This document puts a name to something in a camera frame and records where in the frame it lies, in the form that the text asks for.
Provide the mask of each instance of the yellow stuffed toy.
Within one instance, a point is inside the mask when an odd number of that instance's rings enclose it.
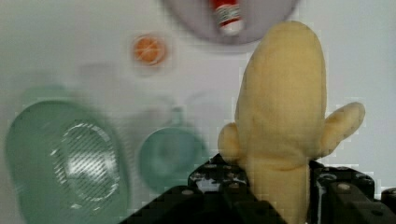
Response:
[[[364,107],[352,103],[326,119],[326,71],[317,36],[297,21],[273,27],[244,74],[235,123],[219,135],[220,155],[243,168],[254,195],[289,224],[305,223],[311,160],[353,134]]]

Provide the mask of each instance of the red and white bottle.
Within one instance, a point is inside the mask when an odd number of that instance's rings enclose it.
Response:
[[[210,0],[217,23],[225,35],[238,35],[244,29],[238,0]]]

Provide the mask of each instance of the teal plastic bowl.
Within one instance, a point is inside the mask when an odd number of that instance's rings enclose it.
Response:
[[[116,224],[128,216],[119,141],[80,105],[47,101],[24,109],[10,126],[6,157],[28,224]]]

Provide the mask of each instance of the white backdrop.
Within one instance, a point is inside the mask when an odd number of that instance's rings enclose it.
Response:
[[[310,26],[321,41],[328,74],[327,114],[352,101],[366,107],[359,131],[320,161],[350,166],[370,175],[377,194],[396,187],[394,8],[394,0],[302,0],[289,18]],[[134,36],[147,31],[163,32],[173,47],[169,67],[152,76],[144,69],[135,69],[128,52]],[[194,110],[186,113],[214,155],[220,128],[233,120],[240,81],[256,45],[225,48],[199,40],[178,24],[158,0],[1,0],[0,139],[4,139],[5,127],[13,117],[5,112],[5,102],[12,101],[12,97],[17,101],[18,90],[30,85],[30,74],[38,73],[70,89],[85,88],[94,101],[106,98],[100,103],[102,108],[112,106],[120,110],[120,116],[137,113],[140,105],[132,103],[143,104],[131,101],[136,88],[143,94],[170,97],[179,105],[187,105],[186,99],[193,95],[206,93],[197,98],[201,104],[190,106]],[[90,64],[111,65],[115,68],[113,81],[106,81],[108,77],[103,81],[98,77],[91,84],[81,81],[81,67]],[[114,80],[122,87],[117,94],[106,94],[118,85]],[[3,151],[1,146],[0,220],[21,223]],[[135,193],[141,194],[142,190],[134,187]],[[141,202],[134,203],[134,208],[142,206]]]

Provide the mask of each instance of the orange slice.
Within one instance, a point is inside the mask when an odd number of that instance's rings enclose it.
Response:
[[[134,42],[134,58],[146,65],[161,63],[165,58],[165,52],[164,42],[155,35],[141,35]]]

